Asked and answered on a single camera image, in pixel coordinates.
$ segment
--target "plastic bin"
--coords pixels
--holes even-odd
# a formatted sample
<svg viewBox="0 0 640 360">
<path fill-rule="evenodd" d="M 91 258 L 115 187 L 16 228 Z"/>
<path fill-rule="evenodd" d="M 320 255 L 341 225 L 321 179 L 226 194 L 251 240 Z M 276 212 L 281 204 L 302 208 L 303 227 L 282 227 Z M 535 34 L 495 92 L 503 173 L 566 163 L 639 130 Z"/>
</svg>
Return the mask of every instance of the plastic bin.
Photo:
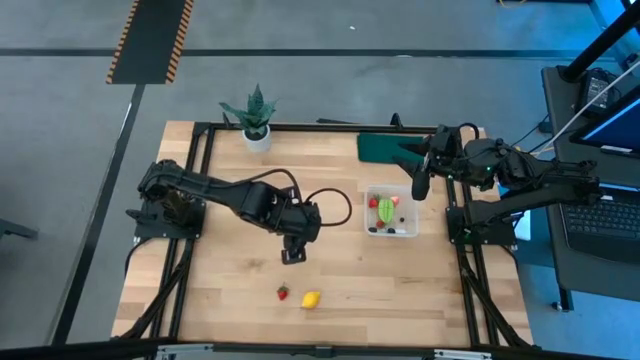
<svg viewBox="0 0 640 360">
<path fill-rule="evenodd" d="M 385 224 L 382 229 L 372 232 L 370 228 L 376 228 L 380 220 L 378 208 L 370 208 L 369 200 L 375 196 L 380 199 L 390 199 L 392 196 L 399 198 L 398 205 L 394 208 L 393 220 Z M 418 203 L 411 198 L 411 187 L 400 185 L 369 185 L 364 194 L 364 230 L 371 236 L 388 237 L 415 237 L 418 235 Z M 389 233 L 388 229 L 394 229 L 395 233 Z"/>
</svg>

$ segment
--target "green cloth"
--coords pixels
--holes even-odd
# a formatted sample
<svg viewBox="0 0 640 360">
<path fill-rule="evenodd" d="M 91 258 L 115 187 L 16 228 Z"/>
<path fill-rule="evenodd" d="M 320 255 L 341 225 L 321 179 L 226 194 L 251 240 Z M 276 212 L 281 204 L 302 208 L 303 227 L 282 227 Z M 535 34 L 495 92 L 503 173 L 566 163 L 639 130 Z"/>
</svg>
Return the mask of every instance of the green cloth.
<svg viewBox="0 0 640 360">
<path fill-rule="evenodd" d="M 395 164 L 392 156 L 401 156 L 407 160 L 420 162 L 422 156 L 401 148 L 398 144 L 420 144 L 420 136 L 399 136 L 361 133 L 358 135 L 358 159 L 362 162 Z"/>
</svg>

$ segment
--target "green toy fruit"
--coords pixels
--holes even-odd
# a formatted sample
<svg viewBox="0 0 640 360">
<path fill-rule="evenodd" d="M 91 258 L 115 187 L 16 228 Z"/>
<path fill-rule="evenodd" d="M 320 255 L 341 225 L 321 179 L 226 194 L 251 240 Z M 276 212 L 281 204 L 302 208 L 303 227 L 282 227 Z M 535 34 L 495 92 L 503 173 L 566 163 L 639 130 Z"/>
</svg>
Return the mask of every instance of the green toy fruit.
<svg viewBox="0 0 640 360">
<path fill-rule="evenodd" d="M 393 201 L 390 199 L 382 199 L 378 203 L 378 217 L 385 224 L 388 224 L 393 220 L 394 210 Z"/>
</svg>

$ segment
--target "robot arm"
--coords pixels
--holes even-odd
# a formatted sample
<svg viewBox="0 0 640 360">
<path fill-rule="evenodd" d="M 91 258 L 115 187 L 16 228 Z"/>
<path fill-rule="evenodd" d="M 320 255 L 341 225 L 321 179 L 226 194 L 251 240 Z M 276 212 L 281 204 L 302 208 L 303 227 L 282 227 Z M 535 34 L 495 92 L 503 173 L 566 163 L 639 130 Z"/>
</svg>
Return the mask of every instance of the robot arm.
<svg viewBox="0 0 640 360">
<path fill-rule="evenodd" d="M 278 189 L 252 179 L 229 183 L 186 171 L 172 160 L 151 164 L 138 191 L 146 201 L 162 202 L 163 220 L 177 226 L 194 220 L 189 211 L 194 198 L 226 206 L 242 220 L 283 235 L 284 264 L 305 261 L 304 246 L 316 240 L 321 227 L 318 205 L 303 203 L 297 187 Z"/>
<path fill-rule="evenodd" d="M 464 205 L 468 227 L 488 226 L 510 221 L 511 214 L 556 203 L 592 204 L 601 196 L 599 180 L 589 176 L 591 161 L 566 163 L 542 161 L 521 152 L 502 139 L 476 139 L 460 146 L 460 128 L 440 125 L 436 134 L 421 144 L 401 147 L 424 156 L 422 164 L 395 157 L 394 160 L 413 179 L 412 196 L 424 200 L 429 180 L 446 177 L 481 191 L 491 189 L 497 178 L 510 191 L 496 202 L 481 200 Z"/>
</svg>

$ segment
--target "white plant pot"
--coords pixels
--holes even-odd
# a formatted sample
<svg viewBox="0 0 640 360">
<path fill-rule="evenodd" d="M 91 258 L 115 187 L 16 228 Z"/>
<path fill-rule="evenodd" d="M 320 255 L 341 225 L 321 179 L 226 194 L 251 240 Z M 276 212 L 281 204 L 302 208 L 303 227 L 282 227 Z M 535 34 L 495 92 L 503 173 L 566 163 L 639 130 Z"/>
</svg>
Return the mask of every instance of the white plant pot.
<svg viewBox="0 0 640 360">
<path fill-rule="evenodd" d="M 247 137 L 244 131 L 241 131 L 244 142 L 247 144 L 249 151 L 251 152 L 266 152 L 271 148 L 271 129 L 267 125 L 267 135 L 260 140 L 251 140 Z"/>
</svg>

